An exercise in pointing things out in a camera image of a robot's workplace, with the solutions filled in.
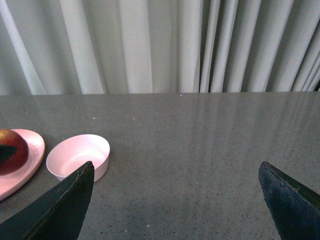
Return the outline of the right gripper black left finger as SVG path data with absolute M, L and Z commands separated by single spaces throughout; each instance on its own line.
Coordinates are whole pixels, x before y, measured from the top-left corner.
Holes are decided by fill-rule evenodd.
M 2 240 L 76 240 L 91 201 L 95 169 L 88 161 L 0 225 Z

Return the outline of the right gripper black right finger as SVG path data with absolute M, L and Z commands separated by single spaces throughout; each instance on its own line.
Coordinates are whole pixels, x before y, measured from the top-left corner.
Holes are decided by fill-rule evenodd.
M 282 240 L 320 238 L 320 195 L 264 161 L 258 179 Z

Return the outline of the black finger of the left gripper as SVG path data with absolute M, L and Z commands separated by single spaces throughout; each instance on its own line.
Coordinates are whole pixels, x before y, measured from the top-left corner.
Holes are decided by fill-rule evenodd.
M 0 145 L 0 161 L 7 162 L 17 152 L 16 146 Z

